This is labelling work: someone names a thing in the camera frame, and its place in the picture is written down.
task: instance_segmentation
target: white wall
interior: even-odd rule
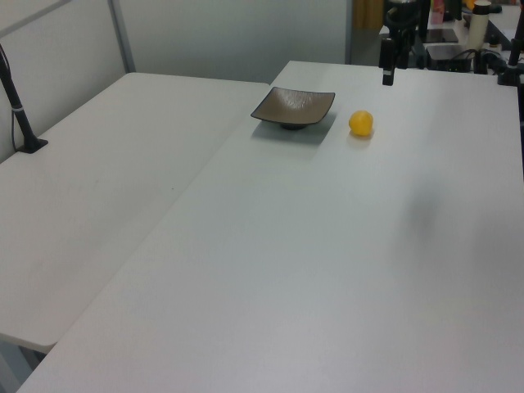
[[[124,74],[107,0],[67,2],[1,37],[0,43],[37,135]],[[20,145],[18,126],[16,136]],[[11,154],[11,106],[0,88],[0,162]]]
[[[350,42],[351,0],[114,4],[139,72],[270,83],[289,60],[344,63]]]

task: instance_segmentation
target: black cable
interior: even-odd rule
[[[6,53],[3,51],[2,44],[0,44],[0,53],[2,54],[3,60],[6,62],[7,71],[9,71],[9,76],[11,76],[11,66],[9,65],[9,60],[7,59]]]
[[[9,72],[9,76],[11,76],[11,65],[9,64],[9,60],[7,59],[6,53],[3,51],[3,46],[0,44],[0,54],[2,55],[2,60],[6,62],[7,71]],[[11,108],[11,143],[13,145],[13,150],[17,152],[16,150],[16,144],[15,144],[15,112]]]
[[[469,55],[471,55],[472,53],[477,53],[477,51],[475,49],[467,49],[463,52],[460,52],[458,55],[451,57],[448,61],[457,60],[460,56],[463,56],[465,54],[467,54],[467,56],[463,60],[467,60],[469,58]]]
[[[15,145],[15,112],[11,109],[11,143],[13,144],[13,150],[17,152]]]

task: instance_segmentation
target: yellow ball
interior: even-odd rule
[[[350,129],[357,137],[368,137],[373,130],[373,116],[368,111],[356,111],[351,115]]]

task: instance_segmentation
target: black stand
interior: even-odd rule
[[[11,103],[11,108],[13,112],[15,112],[16,120],[18,121],[20,130],[24,134],[24,146],[19,151],[32,154],[47,145],[47,141],[38,139],[34,136],[31,125],[27,119],[27,115],[25,114],[24,107],[22,106],[20,98],[18,97],[15,84],[11,78],[11,69],[1,45],[0,55],[2,57],[0,59],[0,79],[2,80],[3,88],[6,90],[7,98]]]

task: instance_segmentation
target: square bowl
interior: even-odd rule
[[[280,124],[285,129],[303,129],[322,120],[334,100],[335,93],[272,88],[251,117]]]

